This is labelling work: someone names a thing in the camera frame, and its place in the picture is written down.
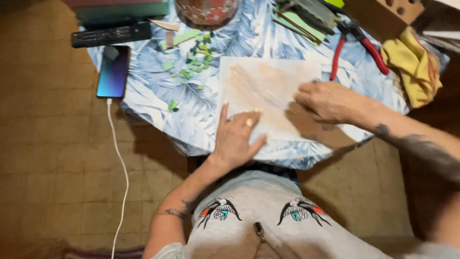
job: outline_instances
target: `red-handled pliers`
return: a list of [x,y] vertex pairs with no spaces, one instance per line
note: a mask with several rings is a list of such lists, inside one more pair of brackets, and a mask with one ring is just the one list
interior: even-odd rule
[[335,76],[337,75],[337,68],[339,66],[339,56],[340,51],[342,50],[343,45],[347,40],[347,34],[351,33],[357,41],[363,45],[363,47],[371,54],[372,58],[374,59],[377,67],[379,68],[380,72],[384,75],[388,75],[390,70],[383,62],[382,56],[380,55],[379,51],[374,47],[374,45],[370,42],[370,40],[364,35],[362,30],[359,28],[358,24],[354,21],[350,23],[347,22],[339,22],[337,23],[337,28],[340,30],[340,40],[335,49],[334,58],[332,60],[332,71],[331,76],[329,78],[330,81],[334,80]]

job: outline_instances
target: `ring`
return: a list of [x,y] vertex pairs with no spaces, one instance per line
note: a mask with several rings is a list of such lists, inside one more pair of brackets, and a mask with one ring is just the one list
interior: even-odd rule
[[247,119],[246,122],[245,122],[246,126],[248,126],[249,128],[252,128],[253,125],[254,125],[254,122],[252,119]]

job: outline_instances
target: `arm tattoo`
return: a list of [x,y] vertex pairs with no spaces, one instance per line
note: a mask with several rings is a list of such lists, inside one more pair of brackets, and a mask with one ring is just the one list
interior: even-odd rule
[[390,135],[388,127],[384,124],[376,127],[375,135],[397,148],[413,152],[447,179],[460,182],[460,161],[442,146],[426,140],[424,135],[410,134],[401,138],[394,137]]
[[183,210],[167,209],[165,212],[184,219],[193,210],[193,202],[182,200],[182,203],[185,205]]

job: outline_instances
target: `round table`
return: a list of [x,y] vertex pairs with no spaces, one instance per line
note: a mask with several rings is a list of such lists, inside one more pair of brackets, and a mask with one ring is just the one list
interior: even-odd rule
[[[159,43],[165,39],[165,29],[154,24],[152,39],[124,43],[131,47],[131,62],[126,83],[123,111],[133,122],[144,120],[166,133],[187,156],[208,154],[215,145],[216,99],[219,90],[219,61],[221,56],[258,57],[264,59],[305,59],[311,51],[321,56],[322,80],[328,81],[332,57],[340,33],[328,36],[329,43],[314,47],[300,35],[272,21],[272,4],[268,0],[241,1],[235,17],[224,27],[215,30],[211,46],[216,48],[210,67],[196,73],[190,80],[171,77],[185,67],[186,54],[195,44],[189,40],[173,49],[162,50]],[[170,1],[170,15],[164,21],[180,23],[177,34],[189,30],[177,17],[174,1]],[[371,42],[380,43],[366,34]],[[89,48],[88,52],[99,69],[103,47]],[[164,71],[162,64],[173,61],[175,67]],[[371,55],[359,42],[346,43],[339,59],[336,81],[384,103],[389,108],[406,114],[409,109],[393,75],[384,76]],[[170,112],[170,100],[177,102],[177,112]],[[363,143],[373,135],[352,125],[339,127],[353,140]],[[309,169],[315,163],[330,157],[333,151],[312,140],[269,140],[255,157],[256,160],[296,169]]]

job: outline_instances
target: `phone screen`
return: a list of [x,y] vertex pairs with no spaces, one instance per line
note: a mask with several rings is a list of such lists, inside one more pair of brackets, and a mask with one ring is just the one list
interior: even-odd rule
[[130,48],[127,46],[106,46],[104,48],[96,91],[98,98],[121,98],[124,96],[129,57]]

